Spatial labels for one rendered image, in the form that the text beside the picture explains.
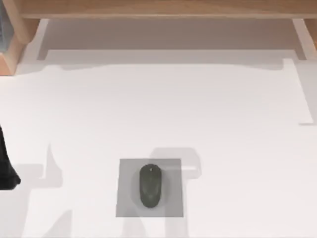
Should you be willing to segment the grey square mouse pad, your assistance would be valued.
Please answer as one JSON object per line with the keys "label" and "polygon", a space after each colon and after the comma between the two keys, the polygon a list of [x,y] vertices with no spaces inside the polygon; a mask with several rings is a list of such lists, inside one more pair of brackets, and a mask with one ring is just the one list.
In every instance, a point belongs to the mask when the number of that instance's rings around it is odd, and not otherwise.
{"label": "grey square mouse pad", "polygon": [[[139,171],[153,163],[162,169],[162,195],[154,208],[146,208],[139,197]],[[179,158],[121,159],[117,190],[117,217],[164,217],[184,216],[182,163]]]}

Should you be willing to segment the dark grey computer mouse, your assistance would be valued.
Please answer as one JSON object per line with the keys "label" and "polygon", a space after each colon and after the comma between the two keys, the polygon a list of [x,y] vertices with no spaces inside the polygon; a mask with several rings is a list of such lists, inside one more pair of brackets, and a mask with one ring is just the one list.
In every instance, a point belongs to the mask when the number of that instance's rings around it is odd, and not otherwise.
{"label": "dark grey computer mouse", "polygon": [[146,208],[156,207],[162,195],[162,169],[153,163],[145,164],[139,171],[139,197]]}

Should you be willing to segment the wooden shelf furniture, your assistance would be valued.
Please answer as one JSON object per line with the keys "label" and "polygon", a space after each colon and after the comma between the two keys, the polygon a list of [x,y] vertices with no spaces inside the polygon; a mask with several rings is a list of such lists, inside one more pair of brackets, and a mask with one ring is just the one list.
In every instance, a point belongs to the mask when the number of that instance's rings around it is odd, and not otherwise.
{"label": "wooden shelf furniture", "polygon": [[16,72],[41,19],[263,18],[303,19],[317,50],[317,0],[0,0],[13,38],[0,51],[0,76]]}

